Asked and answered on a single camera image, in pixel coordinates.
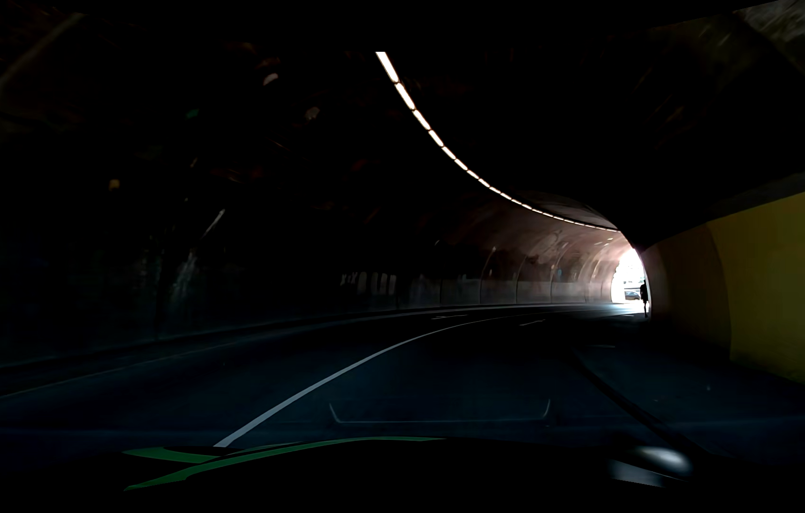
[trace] green stripe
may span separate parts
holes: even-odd
[[[134,449],[132,451],[123,451],[125,455],[142,456],[144,458],[163,459],[167,461],[179,461],[182,463],[206,463],[211,459],[220,456],[207,456],[207,455],[192,455],[190,453],[181,453],[166,449],[164,447],[153,447],[150,449]]]
[[[162,477],[158,477],[156,479],[152,479],[150,481],[145,481],[140,484],[131,484],[124,488],[124,490],[133,490],[136,488],[144,488],[146,486],[152,485],[161,485],[163,483],[173,483],[175,481],[183,481],[187,477],[198,474],[205,470],[212,470],[214,468],[221,468],[223,466],[234,465],[235,463],[243,463],[245,461],[252,461],[255,459],[265,458],[268,456],[276,456],[276,455],[283,455],[285,453],[292,453],[294,451],[300,451],[302,449],[311,449],[314,447],[325,447],[325,446],[332,446],[334,444],[344,444],[346,442],[357,442],[359,440],[403,440],[403,441],[411,441],[411,442],[421,442],[425,440],[442,440],[442,438],[422,438],[422,437],[366,437],[366,438],[345,438],[342,440],[328,440],[326,442],[315,442],[313,444],[305,444],[303,446],[292,446],[292,447],[283,447],[281,449],[273,449],[271,451],[263,451],[261,453],[253,453],[246,456],[236,456],[230,457],[219,461],[214,461],[210,463],[206,463],[203,465],[196,465],[191,466],[190,468],[185,468],[184,470],[179,470],[177,472],[163,475]]]

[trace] white lane line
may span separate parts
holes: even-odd
[[[297,401],[298,399],[304,397],[306,394],[310,393],[313,390],[317,390],[317,388],[323,386],[324,384],[328,383],[331,380],[334,380],[334,379],[340,377],[342,374],[345,374],[346,372],[352,370],[353,368],[358,367],[359,365],[362,365],[363,363],[366,363],[368,361],[371,361],[374,358],[376,358],[377,356],[380,356],[380,355],[382,355],[382,354],[384,354],[384,353],[386,353],[388,351],[394,350],[394,349],[396,349],[397,347],[399,347],[399,346],[401,346],[403,344],[408,344],[409,342],[417,341],[422,337],[427,337],[428,335],[433,335],[434,333],[445,332],[447,330],[452,330],[453,328],[459,328],[460,326],[466,326],[467,324],[475,324],[476,322],[494,321],[495,319],[507,319],[507,318],[510,318],[510,317],[522,317],[522,316],[526,316],[526,315],[540,315],[540,314],[545,314],[545,313],[550,314],[551,312],[536,312],[536,313],[523,313],[523,314],[519,314],[519,315],[505,315],[503,317],[492,317],[490,319],[482,319],[480,321],[464,322],[463,324],[456,324],[456,325],[453,325],[453,326],[448,326],[447,328],[441,328],[440,330],[435,330],[434,332],[425,333],[423,335],[413,337],[411,339],[408,339],[408,341],[402,341],[402,342],[400,342],[398,344],[393,344],[393,345],[387,347],[384,350],[377,351],[373,355],[368,356],[367,358],[364,358],[362,360],[356,361],[355,363],[352,363],[350,366],[348,366],[348,367],[346,367],[346,368],[344,368],[344,369],[342,369],[342,370],[340,370],[338,372],[335,372],[335,373],[327,376],[326,378],[323,378],[322,380],[317,381],[316,383],[308,386],[304,390],[296,393],[295,395],[292,395],[288,399],[285,399],[283,402],[279,402],[277,405],[275,405],[272,408],[266,410],[264,413],[262,413],[260,416],[256,417],[254,420],[252,420],[249,423],[245,424],[243,427],[241,427],[241,429],[238,429],[237,431],[235,431],[234,433],[232,433],[228,437],[225,437],[222,440],[220,440],[219,443],[215,444],[214,447],[227,447],[227,446],[229,446],[233,441],[237,440],[240,437],[243,437],[251,429],[254,429],[255,427],[257,427],[260,424],[262,424],[263,422],[265,422],[265,420],[268,419],[269,417],[279,413],[280,411],[282,411],[282,409],[284,409],[287,405],[291,404],[292,402]]]

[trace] yellow wall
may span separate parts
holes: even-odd
[[[722,264],[705,225],[659,242],[641,256],[653,321],[727,348],[729,303]]]
[[[656,289],[670,296],[665,320],[730,342],[733,361],[805,383],[805,192],[710,221],[643,257],[650,280],[664,280]]]

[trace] tunnel entrance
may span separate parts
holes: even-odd
[[[611,281],[611,300],[615,303],[639,301],[639,286],[646,275],[636,250],[628,250],[621,257]]]

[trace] pedestrian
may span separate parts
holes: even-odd
[[[643,280],[643,285],[639,286],[639,298],[643,300],[643,317],[649,317],[646,311],[646,303],[649,300],[649,291],[646,289],[646,280]]]

